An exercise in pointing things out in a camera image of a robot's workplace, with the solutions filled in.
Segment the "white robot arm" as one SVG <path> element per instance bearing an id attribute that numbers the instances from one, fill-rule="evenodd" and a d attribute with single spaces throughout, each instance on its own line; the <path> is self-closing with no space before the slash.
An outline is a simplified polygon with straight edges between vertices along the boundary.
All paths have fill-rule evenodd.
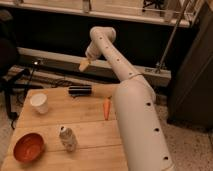
<path id="1" fill-rule="evenodd" d="M 120 80 L 112 98 L 128 171 L 176 171 L 155 109 L 156 94 L 113 45 L 115 29 L 95 26 L 90 38 L 79 70 L 103 55 Z"/>

